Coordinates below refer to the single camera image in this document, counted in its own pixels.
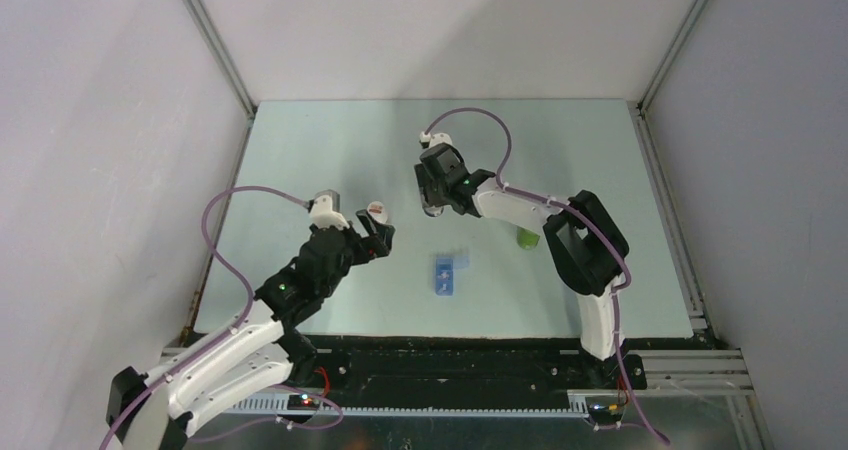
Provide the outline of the white bottle orange label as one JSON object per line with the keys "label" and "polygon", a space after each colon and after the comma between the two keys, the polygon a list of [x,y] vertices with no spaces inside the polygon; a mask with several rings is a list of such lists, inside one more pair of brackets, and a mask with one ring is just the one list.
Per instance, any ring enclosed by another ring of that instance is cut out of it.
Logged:
{"label": "white bottle orange label", "polygon": [[387,207],[380,201],[372,201],[366,207],[368,215],[380,225],[389,225],[390,218]]}

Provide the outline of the white pill bottle blue label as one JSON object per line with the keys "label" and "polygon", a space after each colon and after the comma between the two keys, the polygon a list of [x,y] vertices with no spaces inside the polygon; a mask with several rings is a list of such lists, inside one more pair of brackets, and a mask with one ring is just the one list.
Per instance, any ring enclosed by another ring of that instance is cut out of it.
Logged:
{"label": "white pill bottle blue label", "polygon": [[444,213],[444,208],[442,206],[440,206],[440,207],[431,206],[431,207],[424,207],[423,211],[427,216],[432,217],[432,218],[436,218],[436,217],[441,216]]}

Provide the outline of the blue pill organizer box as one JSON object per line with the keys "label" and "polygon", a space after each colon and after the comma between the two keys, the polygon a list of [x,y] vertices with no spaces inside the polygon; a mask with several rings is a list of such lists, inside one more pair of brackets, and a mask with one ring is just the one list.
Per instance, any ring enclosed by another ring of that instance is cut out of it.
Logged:
{"label": "blue pill organizer box", "polygon": [[436,255],[433,261],[433,290],[437,296],[452,296],[455,292],[456,272],[470,265],[468,253]]}

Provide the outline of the green pill bottle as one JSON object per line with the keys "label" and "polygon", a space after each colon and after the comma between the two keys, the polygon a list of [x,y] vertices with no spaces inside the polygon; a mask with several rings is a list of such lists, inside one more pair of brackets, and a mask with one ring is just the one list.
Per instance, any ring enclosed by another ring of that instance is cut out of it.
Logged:
{"label": "green pill bottle", "polygon": [[518,227],[516,232],[517,245],[524,250],[535,249],[541,240],[541,236],[523,227]]}

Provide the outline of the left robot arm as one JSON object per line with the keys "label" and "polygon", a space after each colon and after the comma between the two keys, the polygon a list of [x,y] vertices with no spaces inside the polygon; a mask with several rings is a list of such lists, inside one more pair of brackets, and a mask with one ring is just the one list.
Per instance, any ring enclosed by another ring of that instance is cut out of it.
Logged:
{"label": "left robot arm", "polygon": [[237,403],[270,387],[294,393],[312,381],[317,350],[297,327],[350,270],[386,257],[396,229],[381,202],[357,211],[363,226],[309,203],[310,228],[297,254],[219,329],[147,372],[127,367],[111,382],[101,446],[182,449]]}

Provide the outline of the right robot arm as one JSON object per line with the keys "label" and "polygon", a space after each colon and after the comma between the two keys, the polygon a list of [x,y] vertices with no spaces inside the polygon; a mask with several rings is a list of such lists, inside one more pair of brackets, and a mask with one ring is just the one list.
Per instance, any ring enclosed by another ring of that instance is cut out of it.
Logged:
{"label": "right robot arm", "polygon": [[468,171],[449,143],[422,148],[414,170],[425,213],[435,217],[449,208],[544,238],[559,278],[577,294],[580,343],[588,353],[581,362],[583,378],[596,388],[610,386],[622,373],[615,353],[624,342],[613,296],[631,276],[625,264],[629,244],[600,199],[587,190],[565,202],[535,195],[499,183],[491,171]]}

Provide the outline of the left control board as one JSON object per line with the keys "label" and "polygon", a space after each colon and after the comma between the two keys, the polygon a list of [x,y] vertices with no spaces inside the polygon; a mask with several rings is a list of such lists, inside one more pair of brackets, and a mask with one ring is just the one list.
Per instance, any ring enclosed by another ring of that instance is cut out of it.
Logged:
{"label": "left control board", "polygon": [[288,411],[319,411],[323,408],[323,402],[314,395],[290,394],[286,408]]}

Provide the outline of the control board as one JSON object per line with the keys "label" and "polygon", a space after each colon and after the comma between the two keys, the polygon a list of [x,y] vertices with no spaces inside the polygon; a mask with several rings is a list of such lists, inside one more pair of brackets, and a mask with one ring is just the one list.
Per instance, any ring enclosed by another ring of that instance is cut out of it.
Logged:
{"label": "control board", "polygon": [[615,415],[620,414],[625,408],[625,405],[619,403],[591,403],[588,405],[587,410],[589,414]]}
{"label": "control board", "polygon": [[286,408],[288,411],[319,411],[323,408],[323,402],[314,395],[290,394]]}

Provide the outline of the right control board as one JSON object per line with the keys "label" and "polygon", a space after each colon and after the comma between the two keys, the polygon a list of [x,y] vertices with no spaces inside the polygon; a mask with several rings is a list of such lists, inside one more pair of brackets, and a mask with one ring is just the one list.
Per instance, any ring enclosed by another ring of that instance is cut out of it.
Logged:
{"label": "right control board", "polygon": [[591,403],[588,405],[587,410],[589,414],[615,415],[620,414],[625,408],[625,405],[619,403]]}

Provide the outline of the left aluminium frame post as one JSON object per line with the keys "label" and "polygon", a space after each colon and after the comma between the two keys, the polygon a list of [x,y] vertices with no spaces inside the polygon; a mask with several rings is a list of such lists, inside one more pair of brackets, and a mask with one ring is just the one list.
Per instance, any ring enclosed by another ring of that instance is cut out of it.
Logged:
{"label": "left aluminium frame post", "polygon": [[253,119],[258,105],[250,96],[236,62],[206,4],[203,0],[182,0],[182,2],[239,106],[248,119]]}

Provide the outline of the aluminium frame post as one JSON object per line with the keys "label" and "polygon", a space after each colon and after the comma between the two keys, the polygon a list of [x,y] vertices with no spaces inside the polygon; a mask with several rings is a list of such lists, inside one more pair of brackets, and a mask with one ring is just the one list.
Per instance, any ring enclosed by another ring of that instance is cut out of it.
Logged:
{"label": "aluminium frame post", "polygon": [[703,13],[711,0],[692,0],[674,31],[671,41],[664,51],[657,67],[652,73],[645,90],[637,102],[639,115],[643,118],[649,113],[662,85],[670,74],[688,40],[694,33]]}
{"label": "aluminium frame post", "polygon": [[182,2],[239,106],[248,119],[253,119],[258,105],[250,96],[236,62],[206,4],[203,0],[182,0]]}

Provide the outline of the right aluminium frame post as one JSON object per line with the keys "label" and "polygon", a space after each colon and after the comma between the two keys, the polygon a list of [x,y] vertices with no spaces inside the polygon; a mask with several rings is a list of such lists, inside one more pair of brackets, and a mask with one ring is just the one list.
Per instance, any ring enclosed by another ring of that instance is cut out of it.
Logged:
{"label": "right aluminium frame post", "polygon": [[643,118],[649,113],[662,85],[670,74],[688,40],[694,33],[703,13],[711,0],[692,0],[674,31],[671,41],[664,51],[657,67],[652,73],[645,90],[637,102],[639,115]]}

